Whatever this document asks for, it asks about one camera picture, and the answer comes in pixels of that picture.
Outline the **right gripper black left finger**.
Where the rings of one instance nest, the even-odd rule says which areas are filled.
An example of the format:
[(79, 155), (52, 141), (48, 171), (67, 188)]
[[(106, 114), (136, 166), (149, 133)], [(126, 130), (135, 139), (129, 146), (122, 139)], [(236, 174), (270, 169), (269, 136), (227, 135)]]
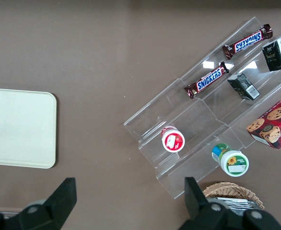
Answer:
[(75, 178), (66, 178), (41, 205), (25, 208), (5, 220), (4, 230), (59, 230), (63, 227), (77, 202)]

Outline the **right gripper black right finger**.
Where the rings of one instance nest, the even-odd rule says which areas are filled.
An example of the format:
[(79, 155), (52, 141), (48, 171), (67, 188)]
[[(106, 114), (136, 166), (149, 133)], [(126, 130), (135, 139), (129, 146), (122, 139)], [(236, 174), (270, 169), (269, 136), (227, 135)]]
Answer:
[(281, 230), (281, 224), (264, 210), (249, 209), (243, 216), (221, 203), (209, 202), (195, 178), (185, 178), (185, 204), (190, 216), (181, 230)]

